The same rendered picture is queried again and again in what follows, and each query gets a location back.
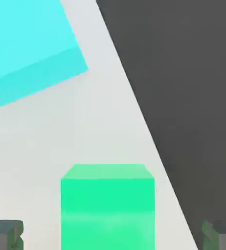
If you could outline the small green cube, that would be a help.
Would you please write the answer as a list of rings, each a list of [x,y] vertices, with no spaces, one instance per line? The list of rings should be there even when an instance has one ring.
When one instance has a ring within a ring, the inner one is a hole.
[[[60,189],[61,250],[155,250],[155,179],[144,165],[74,165]]]

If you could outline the large cyan box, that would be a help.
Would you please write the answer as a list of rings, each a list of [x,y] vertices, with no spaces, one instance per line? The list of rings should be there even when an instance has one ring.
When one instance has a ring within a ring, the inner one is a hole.
[[[87,69],[61,0],[0,0],[0,107]]]

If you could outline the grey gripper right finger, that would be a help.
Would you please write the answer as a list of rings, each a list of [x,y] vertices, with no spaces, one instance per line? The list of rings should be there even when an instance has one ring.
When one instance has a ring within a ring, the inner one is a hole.
[[[226,250],[226,220],[202,223],[203,250]]]

